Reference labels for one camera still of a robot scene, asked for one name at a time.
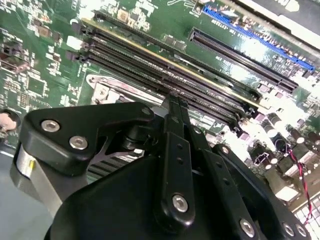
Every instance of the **silver metal part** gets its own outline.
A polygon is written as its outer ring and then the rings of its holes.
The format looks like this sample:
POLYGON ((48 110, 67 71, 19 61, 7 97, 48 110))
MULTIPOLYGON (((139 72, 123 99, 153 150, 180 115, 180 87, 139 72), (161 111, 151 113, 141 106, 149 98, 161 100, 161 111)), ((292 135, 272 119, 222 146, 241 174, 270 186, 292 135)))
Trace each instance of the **silver metal part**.
POLYGON ((172 117, 172 120, 173 120, 175 123, 177 123, 177 124, 179 123, 179 120, 178 120, 178 118, 177 118, 176 116, 173 116, 173 117, 172 117))
POLYGON ((282 225, 283 225, 284 230, 286 231, 287 234, 289 234, 291 237, 293 237, 295 235, 295 232, 292 230, 292 228, 287 223, 284 222, 282 225))
POLYGON ((71 147, 77 150, 84 150, 88 147, 88 142, 83 136, 73 136, 69 140, 71 147))
POLYGON ((31 162, 34 161, 35 158, 31 155, 29 155, 24 147, 21 145, 18 157, 16 159, 16 167, 18 168, 19 172, 27 177, 30 178, 31 171, 32 171, 32 166, 31 162))
POLYGON ((228 154, 228 153, 229 153, 228 148, 226 148, 225 146, 222 147, 222 151, 223 151, 225 154, 228 154))
POLYGON ((197 134, 201 134, 201 130, 199 128, 197 128, 196 126, 193 127, 193 130, 197 133, 197 134))
POLYGON ((187 200, 181 195, 174 195, 172 197, 172 203, 175 209, 177 209, 181 213, 185 213, 188 210, 187 200))
POLYGON ((57 123, 55 120, 50 120, 50 119, 44 120, 41 123, 41 127, 43 130, 49 133, 57 132, 60 129, 59 123, 57 123))
POLYGON ((30 180, 52 216, 67 197, 88 185, 86 174, 68 177, 38 160, 33 163, 30 180))
POLYGON ((144 107, 144 108, 142 109, 142 112, 143 112, 144 114, 147 114, 147 115, 150 115, 150 114, 151 114, 150 110, 149 110, 148 108, 146 108, 146 107, 144 107))
POLYGON ((240 223, 240 227, 245 232, 245 234, 247 234, 250 238, 253 238, 255 236, 255 230, 250 224, 250 222, 241 218, 239 223, 240 223))
POLYGON ((307 233, 305 231, 305 229, 300 226, 299 224, 296 224, 296 229, 298 230, 298 232, 303 236, 303 237, 306 237, 307 236, 307 233))

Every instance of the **screw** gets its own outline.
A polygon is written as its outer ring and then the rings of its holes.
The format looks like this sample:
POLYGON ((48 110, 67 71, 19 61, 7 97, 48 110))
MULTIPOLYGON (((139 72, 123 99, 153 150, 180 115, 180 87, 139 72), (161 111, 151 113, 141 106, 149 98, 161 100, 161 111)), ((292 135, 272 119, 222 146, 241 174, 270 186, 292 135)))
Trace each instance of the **screw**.
POLYGON ((150 115, 151 113, 150 113, 150 110, 148 109, 148 108, 146 108, 146 107, 144 107, 144 108, 142 108, 142 110, 141 110, 144 114, 147 114, 147 115, 150 115))
POLYGON ((177 209, 181 213, 185 213, 188 210, 187 200, 181 195, 174 195, 172 197, 172 203, 175 209, 177 209))
POLYGON ((83 136, 73 136, 69 140, 71 147, 77 150, 84 150, 88 147, 88 142, 83 136))
POLYGON ((222 151, 223 151, 225 154, 228 154, 228 153, 229 153, 228 148, 226 148, 225 146, 222 147, 222 151))
POLYGON ((179 120, 178 120, 178 118, 177 118, 176 116, 171 117, 171 119, 172 119, 174 122, 176 122, 177 124, 179 123, 179 120))
POLYGON ((307 233, 306 233, 305 229, 304 229, 302 226, 300 226, 299 224, 296 224, 295 226, 296 226, 296 229, 298 229, 298 232, 299 232, 303 237, 306 237, 306 236, 307 236, 307 233))
POLYGON ((248 222, 244 218, 241 218, 239 223, 240 227, 245 232, 245 234, 247 234, 250 238, 253 238, 255 236, 255 230, 250 224, 250 222, 248 222))
POLYGON ((201 130, 199 128, 197 128, 196 126, 193 127, 193 130, 197 133, 197 134, 201 134, 201 130))
POLYGON ((44 120, 41 123, 41 127, 43 130, 49 133, 57 132, 60 129, 59 123, 54 120, 44 120))
POLYGON ((284 230, 286 231, 287 234, 289 234, 291 237, 295 235, 294 231, 287 223, 284 222, 282 225, 284 226, 284 230))

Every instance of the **green circuit board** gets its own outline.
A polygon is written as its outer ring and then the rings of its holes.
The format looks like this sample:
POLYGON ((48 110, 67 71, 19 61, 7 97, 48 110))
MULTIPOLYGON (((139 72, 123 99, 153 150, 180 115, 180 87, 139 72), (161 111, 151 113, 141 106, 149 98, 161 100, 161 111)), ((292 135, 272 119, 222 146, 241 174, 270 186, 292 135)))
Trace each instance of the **green circuit board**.
MULTIPOLYGON (((192 28, 200 29, 276 72, 296 80, 300 87, 292 95, 285 94, 284 98, 292 105, 288 108, 283 107, 282 114, 297 115, 295 121, 304 119, 306 123, 302 131, 320 132, 320 111, 312 108, 320 104, 320 96, 317 94, 320 79, 317 58, 276 33, 270 32, 262 25, 250 26, 256 32, 268 34, 277 44, 285 46, 293 55, 313 65, 315 71, 312 77, 303 78, 302 74, 306 71, 303 67, 279 57, 266 46, 199 11, 198 3, 193 0, 95 0, 93 2, 88 0, 0 0, 2 50, 12 41, 17 42, 22 46, 19 64, 28 63, 28 66, 18 73, 1 64, 0 108, 15 111, 23 118, 26 113, 35 109, 88 105, 91 103, 94 92, 86 81, 88 75, 117 78, 108 69, 94 64, 70 61, 65 57, 66 51, 78 50, 75 47, 75 41, 70 39, 81 40, 81 37, 72 30, 71 23, 82 23, 83 19, 92 17, 92 11, 99 10, 118 20, 121 20, 123 17, 121 13, 124 13, 125 18, 132 19, 131 22, 125 21, 130 27, 145 32, 254 89, 261 84, 256 76, 190 42, 192 28)), ((219 11, 229 11, 228 14, 233 13, 241 17, 240 13, 232 11, 219 1, 210 4, 219 11)), ((97 24, 124 37, 126 35, 125 32, 118 31, 107 22, 97 22, 97 24)), ((161 48, 152 46, 147 41, 140 42, 140 45, 159 55, 166 55, 161 48)), ((274 92, 267 92, 263 94, 263 98, 265 100, 271 98, 273 104, 271 107, 278 109, 279 105, 274 95, 274 92)), ((282 106, 283 99, 278 101, 282 106)), ((215 128, 221 130, 220 127, 212 125, 212 129, 215 128)), ((18 135, 19 130, 10 132, 6 144, 14 147, 18 142, 18 135)))

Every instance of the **pcie slot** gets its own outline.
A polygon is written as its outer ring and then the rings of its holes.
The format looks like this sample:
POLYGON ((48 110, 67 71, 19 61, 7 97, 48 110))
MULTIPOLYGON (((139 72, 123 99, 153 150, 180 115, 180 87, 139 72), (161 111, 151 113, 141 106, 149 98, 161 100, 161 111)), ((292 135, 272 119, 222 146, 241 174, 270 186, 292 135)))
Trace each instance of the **pcie slot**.
MULTIPOLYGON (((170 53, 172 53, 172 56, 173 55, 180 56, 182 59, 185 59, 186 61, 191 62, 196 66, 199 66, 200 68, 206 70, 207 72, 212 73, 212 74, 214 74, 214 75, 216 75, 216 76, 218 76, 218 77, 220 77, 220 78, 232 83, 234 86, 237 86, 237 87, 243 89, 244 92, 248 92, 253 97, 253 99, 255 99, 255 101, 258 101, 262 97, 259 94, 259 92, 257 92, 255 89, 248 87, 247 85, 245 85, 245 84, 243 84, 243 83, 231 78, 230 76, 228 76, 226 74, 223 74, 222 72, 217 71, 216 69, 210 67, 209 65, 207 65, 207 64, 205 64, 205 63, 203 63, 203 62, 201 62, 201 61, 199 61, 199 60, 197 60, 197 59, 195 59, 195 58, 193 58, 193 57, 191 57, 191 56, 189 56, 189 55, 187 55, 187 54, 185 54, 183 52, 180 52, 180 51, 176 50, 175 48, 173 48, 173 47, 161 42, 160 40, 158 40, 158 39, 156 39, 156 38, 154 38, 154 37, 152 37, 150 35, 145 34, 142 31, 139 31, 137 29, 129 27, 128 25, 124 24, 123 22, 117 20, 116 18, 114 18, 114 17, 112 17, 112 16, 110 16, 110 15, 108 15, 106 13, 103 13, 103 12, 100 12, 100 11, 96 10, 96 11, 94 11, 94 14, 95 14, 94 18, 97 19, 97 20, 107 21, 107 22, 109 22, 109 23, 111 23, 111 24, 113 24, 113 25, 115 25, 115 26, 117 26, 117 27, 119 27, 121 29, 127 30, 127 31, 131 32, 132 34, 134 34, 134 35, 136 35, 136 36, 138 36, 138 37, 140 37, 140 38, 142 38, 142 39, 144 39, 144 40, 146 40, 146 41, 148 41, 148 42, 150 42, 150 43, 152 43, 152 44, 154 44, 156 46, 159 46, 162 49, 164 49, 164 50, 166 50, 166 51, 168 51, 170 53)), ((209 87, 208 85, 210 85, 207 82, 203 81, 202 79, 199 79, 198 81, 202 85, 206 85, 207 87, 209 87)))
POLYGON ((291 60, 293 63, 295 64, 299 64, 300 66, 308 69, 309 71, 314 71, 315 67, 308 64, 305 61, 302 61, 300 59, 298 59, 295 56, 290 56, 288 54, 286 54, 284 52, 284 50, 282 50, 281 48, 277 48, 276 46, 272 45, 271 43, 265 41, 263 38, 260 38, 258 35, 256 35, 255 33, 253 33, 250 30, 245 30, 243 27, 241 26, 234 26, 230 19, 228 19, 226 16, 222 16, 221 14, 219 14, 218 12, 213 11, 212 9, 210 9, 210 6, 205 6, 202 10, 205 14, 209 15, 210 17, 218 20, 219 22, 227 25, 229 28, 236 30, 237 32, 251 38, 251 39, 255 39, 257 41, 259 41, 261 44, 263 44, 264 46, 266 46, 267 48, 269 48, 270 50, 274 51, 276 54, 291 60))
POLYGON ((243 105, 243 101, 241 101, 237 97, 235 97, 231 94, 228 94, 224 91, 221 91, 220 89, 216 89, 213 85, 208 84, 207 82, 202 81, 201 79, 195 78, 194 76, 192 76, 190 74, 186 74, 186 73, 182 72, 180 69, 175 68, 174 66, 168 65, 168 63, 162 61, 161 59, 156 59, 156 58, 148 55, 147 53, 134 48, 133 46, 130 46, 126 43, 121 42, 119 39, 115 39, 114 37, 109 36, 105 32, 97 30, 96 33, 93 35, 92 39, 95 41, 95 43, 97 43, 99 41, 100 41, 100 43, 112 42, 116 46, 119 46, 122 49, 126 49, 126 50, 130 51, 131 53, 134 53, 136 56, 139 56, 140 58, 145 59, 146 61, 148 61, 150 63, 153 63, 163 69, 170 70, 176 76, 187 79, 190 82, 194 82, 195 85, 203 86, 203 88, 206 89, 208 94, 211 95, 212 97, 216 96, 217 98, 225 99, 226 103, 230 102, 233 105, 236 105, 239 107, 242 107, 242 105, 243 105))
POLYGON ((218 55, 220 58, 245 69, 262 81, 266 81, 290 94, 299 86, 289 78, 280 75, 272 69, 264 67, 261 63, 250 59, 243 53, 232 49, 223 42, 198 29, 192 29, 189 40, 203 49, 218 55))
POLYGON ((230 107, 219 101, 218 99, 214 100, 210 96, 198 92, 198 89, 183 84, 183 81, 179 81, 178 79, 170 75, 166 75, 163 72, 160 72, 159 70, 148 65, 142 65, 141 62, 137 61, 136 59, 130 58, 123 54, 119 54, 119 52, 109 49, 106 46, 95 44, 92 46, 90 52, 91 54, 98 54, 100 58, 111 58, 114 62, 118 62, 119 65, 126 65, 130 69, 136 68, 137 71, 143 73, 144 75, 151 76, 152 79, 157 80, 157 82, 164 82, 172 86, 180 93, 183 93, 184 98, 188 96, 187 98, 189 100, 196 99, 198 102, 202 102, 202 104, 207 108, 215 110, 217 113, 220 113, 220 115, 224 115, 226 118, 231 118, 231 116, 233 116, 233 121, 235 121, 235 117, 237 115, 244 115, 244 112, 242 111, 243 113, 241 113, 240 109, 230 107))
POLYGON ((197 97, 192 97, 192 92, 189 92, 187 94, 182 94, 185 92, 184 89, 180 88, 179 85, 172 84, 172 82, 167 83, 166 81, 161 81, 162 85, 159 84, 159 80, 156 80, 152 77, 147 77, 143 74, 139 74, 137 72, 134 72, 130 70, 130 68, 124 67, 123 64, 117 64, 113 61, 110 61, 110 59, 102 58, 101 56, 97 56, 94 54, 89 54, 86 56, 86 60, 92 64, 96 64, 98 66, 101 66, 103 68, 108 69, 108 71, 114 72, 117 75, 120 75, 121 77, 125 77, 129 81, 133 81, 134 83, 140 82, 143 83, 143 85, 147 85, 147 88, 149 88, 148 85, 152 86, 152 90, 156 91, 154 84, 150 84, 150 81, 153 81, 156 83, 156 85, 160 89, 162 89, 160 94, 166 95, 170 92, 176 92, 178 95, 180 95, 183 99, 186 99, 188 103, 190 103, 191 106, 195 107, 195 109, 202 113, 207 113, 212 117, 213 119, 216 119, 226 125, 230 124, 236 124, 236 120, 232 116, 226 116, 226 113, 222 113, 220 109, 217 109, 216 107, 209 108, 208 105, 210 105, 209 102, 206 101, 198 101, 197 97))
POLYGON ((176 81, 179 81, 179 86, 185 86, 188 87, 189 89, 186 89, 186 91, 197 91, 201 93, 201 96, 199 95, 198 97, 206 99, 207 101, 211 102, 212 105, 219 105, 221 109, 224 111, 228 112, 229 114, 237 114, 238 116, 243 117, 245 115, 243 110, 240 110, 239 108, 232 107, 228 104, 225 104, 225 101, 220 100, 216 95, 208 94, 208 91, 201 89, 197 87, 196 85, 188 85, 185 82, 185 78, 180 79, 180 78, 175 78, 173 77, 173 74, 171 71, 167 70, 167 74, 161 72, 159 68, 153 67, 153 65, 147 65, 144 62, 140 62, 136 57, 132 57, 130 55, 125 55, 124 53, 121 53, 115 49, 112 49, 108 45, 103 45, 97 41, 93 41, 93 44, 91 46, 91 51, 98 50, 102 51, 102 54, 107 55, 108 57, 113 57, 115 60, 121 60, 123 61, 127 66, 131 66, 133 68, 138 68, 140 71, 146 72, 146 74, 149 75, 156 75, 159 79, 162 80, 168 80, 172 83, 175 83, 176 81))

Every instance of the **electrolytic capacitor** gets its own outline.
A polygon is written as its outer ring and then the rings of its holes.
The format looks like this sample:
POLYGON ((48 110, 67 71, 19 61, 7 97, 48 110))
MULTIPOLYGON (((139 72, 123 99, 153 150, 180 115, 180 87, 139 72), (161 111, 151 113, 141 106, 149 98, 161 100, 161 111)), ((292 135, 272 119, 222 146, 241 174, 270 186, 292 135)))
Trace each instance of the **electrolytic capacitor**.
POLYGON ((282 122, 280 117, 278 117, 278 115, 275 113, 268 115, 268 119, 274 125, 275 128, 282 128, 284 126, 284 123, 282 122))
POLYGON ((297 144, 302 144, 305 141, 305 138, 297 129, 291 129, 290 135, 294 138, 297 144))
POLYGON ((263 121, 262 127, 265 130, 265 132, 269 138, 275 137, 278 133, 278 131, 275 130, 275 128, 271 125, 271 123, 268 120, 263 121))
POLYGON ((269 156, 267 157, 268 160, 270 161, 271 164, 277 164, 278 163, 278 159, 276 158, 276 155, 274 155, 274 153, 270 150, 267 150, 267 153, 269 154, 269 156))
POLYGON ((316 134, 315 132, 309 132, 308 138, 313 144, 320 145, 320 135, 316 134))

